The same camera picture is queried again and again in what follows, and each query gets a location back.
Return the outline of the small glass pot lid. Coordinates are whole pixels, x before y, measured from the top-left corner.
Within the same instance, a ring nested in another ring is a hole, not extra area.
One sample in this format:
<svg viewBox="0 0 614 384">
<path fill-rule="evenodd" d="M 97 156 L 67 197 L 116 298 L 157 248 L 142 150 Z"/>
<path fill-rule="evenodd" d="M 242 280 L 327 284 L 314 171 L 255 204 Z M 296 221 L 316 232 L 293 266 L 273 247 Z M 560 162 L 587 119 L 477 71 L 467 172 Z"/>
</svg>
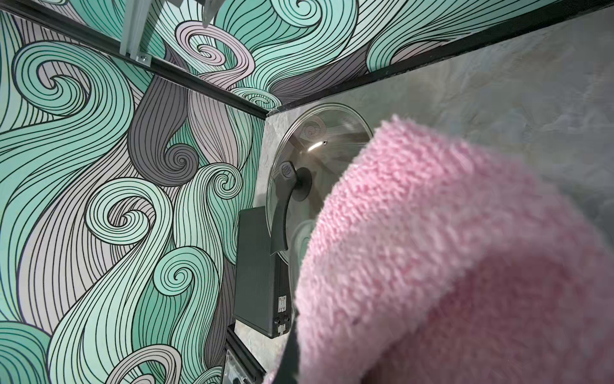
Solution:
<svg viewBox="0 0 614 384">
<path fill-rule="evenodd" d="M 271 251 L 286 261 L 292 291 L 326 197 L 373 135 L 354 109 L 326 103 L 299 116 L 281 140 L 266 209 Z"/>
</svg>

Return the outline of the pink fluffy cloth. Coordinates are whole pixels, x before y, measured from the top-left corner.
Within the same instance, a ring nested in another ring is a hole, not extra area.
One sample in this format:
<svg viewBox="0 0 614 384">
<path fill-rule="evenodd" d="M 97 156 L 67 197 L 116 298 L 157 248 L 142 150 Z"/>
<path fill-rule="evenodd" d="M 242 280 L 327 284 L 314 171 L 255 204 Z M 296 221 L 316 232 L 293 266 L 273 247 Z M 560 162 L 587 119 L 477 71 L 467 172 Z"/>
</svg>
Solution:
<svg viewBox="0 0 614 384">
<path fill-rule="evenodd" d="M 393 117 L 328 195 L 268 383 L 610 383 L 613 252 L 522 163 Z"/>
</svg>

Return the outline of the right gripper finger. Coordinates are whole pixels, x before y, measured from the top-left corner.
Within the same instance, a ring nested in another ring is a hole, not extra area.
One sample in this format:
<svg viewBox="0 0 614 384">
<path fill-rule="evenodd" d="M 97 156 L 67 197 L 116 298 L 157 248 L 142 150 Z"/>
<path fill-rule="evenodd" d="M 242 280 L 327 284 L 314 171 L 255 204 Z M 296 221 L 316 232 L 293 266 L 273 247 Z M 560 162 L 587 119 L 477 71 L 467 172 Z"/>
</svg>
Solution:
<svg viewBox="0 0 614 384">
<path fill-rule="evenodd" d="M 281 362 L 273 379 L 273 384 L 297 384 L 300 362 L 300 348 L 297 340 L 298 315 L 294 314 L 286 347 Z"/>
</svg>

